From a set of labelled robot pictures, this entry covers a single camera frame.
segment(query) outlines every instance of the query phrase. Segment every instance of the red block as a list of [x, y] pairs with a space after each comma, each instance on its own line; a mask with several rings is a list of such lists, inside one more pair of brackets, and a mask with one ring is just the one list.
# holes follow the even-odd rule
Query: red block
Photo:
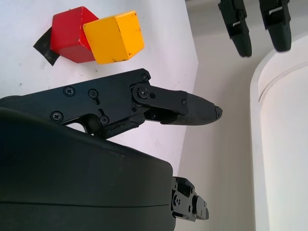
[[84, 6], [54, 15], [51, 49], [75, 63], [95, 61], [82, 26], [97, 19]]

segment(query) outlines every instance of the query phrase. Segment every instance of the yellow cube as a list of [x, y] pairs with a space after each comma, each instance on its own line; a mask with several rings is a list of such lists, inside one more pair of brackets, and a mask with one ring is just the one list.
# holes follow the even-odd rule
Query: yellow cube
[[83, 30], [99, 64], [128, 60], [144, 48], [135, 11], [86, 23]]

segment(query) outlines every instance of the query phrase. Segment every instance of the wooden block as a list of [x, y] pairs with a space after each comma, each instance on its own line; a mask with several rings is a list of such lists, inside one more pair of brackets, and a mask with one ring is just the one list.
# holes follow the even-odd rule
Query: wooden block
[[56, 14], [52, 20], [51, 49], [75, 63], [94, 61], [82, 26], [97, 19], [84, 6]]
[[99, 64], [128, 60], [144, 47], [135, 11], [86, 23], [83, 30]]

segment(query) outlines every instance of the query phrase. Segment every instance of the white curved panel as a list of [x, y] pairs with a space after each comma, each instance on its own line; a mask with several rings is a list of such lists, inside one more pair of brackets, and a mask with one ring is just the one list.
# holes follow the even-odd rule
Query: white curved panel
[[308, 36], [272, 51], [250, 89], [256, 230], [308, 230]]

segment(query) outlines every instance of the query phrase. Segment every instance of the screw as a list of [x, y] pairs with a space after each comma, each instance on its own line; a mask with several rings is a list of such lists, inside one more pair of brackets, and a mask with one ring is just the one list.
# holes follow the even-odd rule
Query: screw
[[107, 116], [103, 115], [103, 116], [100, 118], [100, 122], [101, 122], [101, 124], [106, 125], [106, 124], [109, 123], [109, 118], [108, 118]]
[[97, 96], [98, 96], [98, 92], [97, 92], [97, 90], [95, 90], [95, 89], [91, 89], [91, 90], [89, 90], [88, 95], [89, 95], [91, 98], [95, 99], [95, 98], [97, 98]]
[[67, 97], [72, 97], [75, 95], [75, 89], [72, 87], [65, 87], [63, 92]]
[[55, 122], [61, 122], [63, 120], [63, 114], [61, 112], [53, 112], [50, 115], [51, 120]]
[[141, 78], [142, 78], [143, 81], [148, 81], [150, 79], [148, 74], [146, 74], [146, 73], [142, 74]]
[[177, 201], [178, 201], [178, 196], [175, 195], [174, 198], [173, 198], [173, 205], [174, 206], [177, 206]]
[[141, 98], [146, 98], [148, 96], [148, 90], [146, 88], [139, 88], [138, 94]]

